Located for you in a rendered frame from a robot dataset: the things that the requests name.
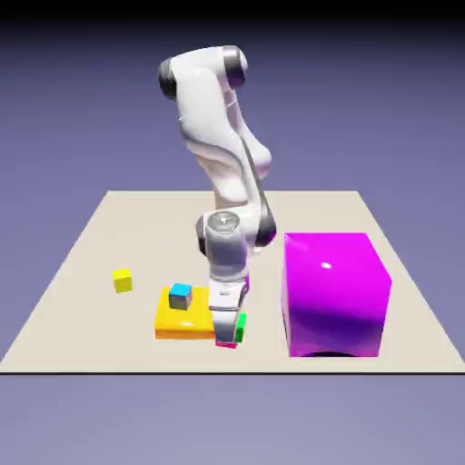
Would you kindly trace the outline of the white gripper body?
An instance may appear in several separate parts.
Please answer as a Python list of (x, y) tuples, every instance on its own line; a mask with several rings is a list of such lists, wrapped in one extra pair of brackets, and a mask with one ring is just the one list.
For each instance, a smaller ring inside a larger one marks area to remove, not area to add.
[(208, 284), (208, 308), (212, 312), (238, 312), (249, 291), (249, 279), (224, 282), (214, 279)]

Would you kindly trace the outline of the small blue cube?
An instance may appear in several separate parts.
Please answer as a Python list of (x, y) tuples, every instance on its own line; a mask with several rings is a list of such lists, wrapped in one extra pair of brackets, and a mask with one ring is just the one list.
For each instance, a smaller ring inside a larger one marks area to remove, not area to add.
[(168, 292), (171, 309), (186, 311), (193, 299), (193, 288), (190, 284), (174, 283)]

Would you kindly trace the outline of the small yellow cube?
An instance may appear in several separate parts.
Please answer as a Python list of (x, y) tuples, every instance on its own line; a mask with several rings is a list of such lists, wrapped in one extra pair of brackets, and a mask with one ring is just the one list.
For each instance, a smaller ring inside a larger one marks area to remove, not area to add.
[(112, 272), (114, 288), (117, 293), (129, 292), (133, 289), (132, 275), (129, 269), (119, 269)]

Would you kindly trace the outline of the large orange box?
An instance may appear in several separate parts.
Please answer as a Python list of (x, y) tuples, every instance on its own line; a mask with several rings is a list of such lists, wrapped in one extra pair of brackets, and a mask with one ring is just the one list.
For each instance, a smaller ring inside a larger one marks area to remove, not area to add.
[(214, 338), (212, 313), (208, 308), (207, 287), (193, 287), (193, 299), (187, 310), (169, 306), (169, 288), (163, 287), (154, 320), (157, 339), (208, 340)]

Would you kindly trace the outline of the large magenta box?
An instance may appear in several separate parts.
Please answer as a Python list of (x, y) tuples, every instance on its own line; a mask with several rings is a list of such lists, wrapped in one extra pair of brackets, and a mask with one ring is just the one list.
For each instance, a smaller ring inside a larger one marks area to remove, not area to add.
[(392, 280), (364, 232), (283, 235), (282, 315), (292, 357), (376, 357)]

